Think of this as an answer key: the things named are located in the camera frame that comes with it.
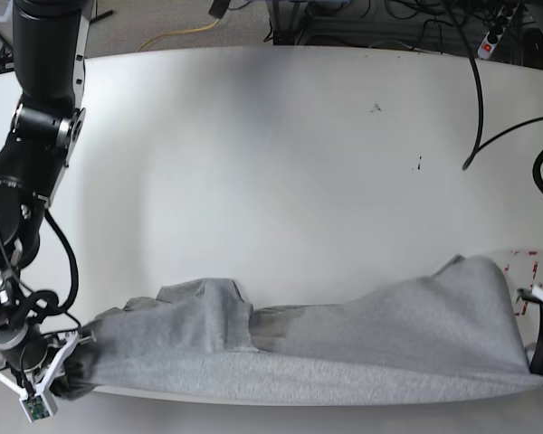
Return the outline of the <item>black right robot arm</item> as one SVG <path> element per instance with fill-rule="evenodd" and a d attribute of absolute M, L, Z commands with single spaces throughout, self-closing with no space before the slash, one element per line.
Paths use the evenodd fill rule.
<path fill-rule="evenodd" d="M 53 358 L 44 319 L 67 315 L 79 291 L 68 254 L 66 297 L 33 289 L 21 273 L 40 248 L 40 229 L 69 166 L 85 118 L 82 106 L 90 1 L 14 3 L 14 73 L 22 94 L 0 151 L 0 354 L 17 385 L 34 395 L 31 376 Z"/>

